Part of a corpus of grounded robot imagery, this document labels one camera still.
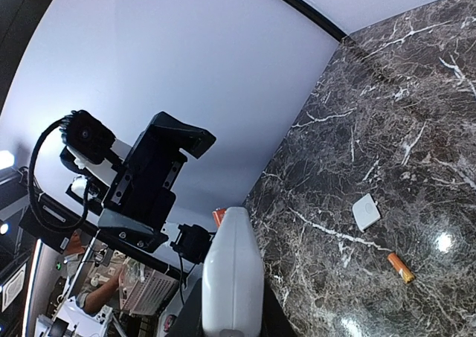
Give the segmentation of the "orange aaa battery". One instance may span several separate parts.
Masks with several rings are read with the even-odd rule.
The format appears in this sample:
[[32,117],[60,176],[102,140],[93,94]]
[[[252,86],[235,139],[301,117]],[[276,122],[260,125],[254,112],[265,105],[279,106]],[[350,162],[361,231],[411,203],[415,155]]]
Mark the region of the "orange aaa battery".
[[405,265],[405,263],[395,252],[391,252],[387,256],[387,260],[405,283],[411,283],[415,280],[415,275],[413,272]]
[[222,224],[225,213],[226,213],[226,208],[216,209],[215,211],[212,212],[213,220],[217,228],[219,228],[220,225]]

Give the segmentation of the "white red remote control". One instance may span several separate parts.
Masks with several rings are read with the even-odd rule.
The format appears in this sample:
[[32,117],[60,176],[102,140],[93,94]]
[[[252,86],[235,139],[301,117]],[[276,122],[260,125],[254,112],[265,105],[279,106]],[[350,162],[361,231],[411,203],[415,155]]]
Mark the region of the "white red remote control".
[[205,336],[259,336],[263,319],[264,268],[248,211],[225,211],[202,272]]

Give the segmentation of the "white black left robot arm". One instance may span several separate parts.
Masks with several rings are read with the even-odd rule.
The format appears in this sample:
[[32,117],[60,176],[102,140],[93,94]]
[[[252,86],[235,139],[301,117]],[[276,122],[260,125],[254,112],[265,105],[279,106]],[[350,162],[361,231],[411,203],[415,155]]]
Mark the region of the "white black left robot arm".
[[[35,168],[45,139],[61,133],[62,164],[77,174],[79,188],[69,189],[83,212],[76,214],[36,184]],[[89,213],[97,227],[115,242],[153,253],[169,237],[164,225],[176,200],[172,187],[189,155],[201,158],[216,142],[206,129],[159,112],[129,146],[86,110],[54,121],[39,137],[27,168],[27,192],[37,229],[45,239],[59,234],[53,247],[65,250],[73,231],[82,228]]]

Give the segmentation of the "white battery cover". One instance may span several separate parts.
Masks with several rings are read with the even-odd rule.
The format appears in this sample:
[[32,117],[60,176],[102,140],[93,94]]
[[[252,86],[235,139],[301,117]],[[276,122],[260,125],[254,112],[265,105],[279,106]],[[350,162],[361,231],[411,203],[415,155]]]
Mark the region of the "white battery cover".
[[369,193],[353,204],[352,212],[357,227],[361,232],[364,232],[382,218],[376,202]]

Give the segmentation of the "black left frame post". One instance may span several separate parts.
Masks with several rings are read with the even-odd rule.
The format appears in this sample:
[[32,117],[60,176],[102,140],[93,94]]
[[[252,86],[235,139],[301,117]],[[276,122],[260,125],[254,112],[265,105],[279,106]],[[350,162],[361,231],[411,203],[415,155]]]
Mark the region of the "black left frame post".
[[328,19],[320,11],[304,0],[281,0],[301,15],[305,16],[309,21],[317,25],[326,34],[331,36],[337,42],[341,42],[347,34],[340,29],[334,22]]

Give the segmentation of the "white plastic basket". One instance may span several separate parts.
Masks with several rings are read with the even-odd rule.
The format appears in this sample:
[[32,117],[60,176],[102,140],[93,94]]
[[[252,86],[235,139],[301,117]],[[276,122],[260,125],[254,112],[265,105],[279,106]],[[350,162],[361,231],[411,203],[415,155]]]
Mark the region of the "white plastic basket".
[[152,316],[177,291],[179,281],[143,263],[127,261],[119,278],[121,312]]

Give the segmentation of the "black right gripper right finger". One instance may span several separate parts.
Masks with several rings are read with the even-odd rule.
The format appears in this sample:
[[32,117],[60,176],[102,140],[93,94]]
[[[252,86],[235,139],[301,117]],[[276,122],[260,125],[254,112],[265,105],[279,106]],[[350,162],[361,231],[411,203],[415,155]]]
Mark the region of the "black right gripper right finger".
[[267,280],[264,281],[263,318],[260,335],[267,337],[297,336]]

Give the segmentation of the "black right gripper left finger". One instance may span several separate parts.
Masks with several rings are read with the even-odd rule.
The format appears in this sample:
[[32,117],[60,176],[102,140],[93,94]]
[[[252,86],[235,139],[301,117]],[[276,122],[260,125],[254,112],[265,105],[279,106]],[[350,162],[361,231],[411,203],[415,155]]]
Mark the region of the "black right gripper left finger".
[[202,279],[199,278],[167,337],[202,337]]

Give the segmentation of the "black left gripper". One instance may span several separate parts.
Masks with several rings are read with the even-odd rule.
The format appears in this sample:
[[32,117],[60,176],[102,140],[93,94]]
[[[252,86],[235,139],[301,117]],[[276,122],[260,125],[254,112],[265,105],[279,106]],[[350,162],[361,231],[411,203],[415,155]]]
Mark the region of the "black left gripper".
[[216,142],[206,129],[159,112],[129,151],[103,200],[98,227],[104,234],[153,253],[177,237],[167,217],[175,203],[172,186],[186,156],[201,158]]

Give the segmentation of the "person in background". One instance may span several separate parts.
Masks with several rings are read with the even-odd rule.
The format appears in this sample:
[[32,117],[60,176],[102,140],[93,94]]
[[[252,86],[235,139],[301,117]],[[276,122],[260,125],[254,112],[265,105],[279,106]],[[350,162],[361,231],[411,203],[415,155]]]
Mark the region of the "person in background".
[[112,256],[107,266],[85,260],[79,269],[85,255],[86,246],[80,234],[75,231],[64,251],[64,258],[66,274],[70,279],[80,272],[72,294],[76,305],[91,317],[96,316],[104,306],[119,311],[119,278],[124,268],[124,259],[121,256]]

